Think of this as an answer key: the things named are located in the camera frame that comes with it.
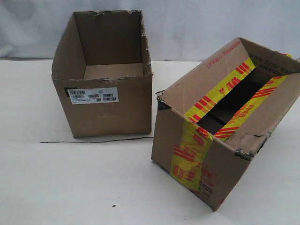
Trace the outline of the open brown cardboard box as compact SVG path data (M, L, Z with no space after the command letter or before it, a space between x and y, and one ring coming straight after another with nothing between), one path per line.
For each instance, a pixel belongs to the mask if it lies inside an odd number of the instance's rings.
M152 76L141 10L71 15L52 82L73 137L150 133Z

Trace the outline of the cardboard box with yellow tape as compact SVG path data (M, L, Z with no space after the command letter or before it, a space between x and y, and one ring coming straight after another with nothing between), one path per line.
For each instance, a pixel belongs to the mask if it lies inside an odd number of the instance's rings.
M236 37L157 93L152 160L217 210L300 95L300 64Z

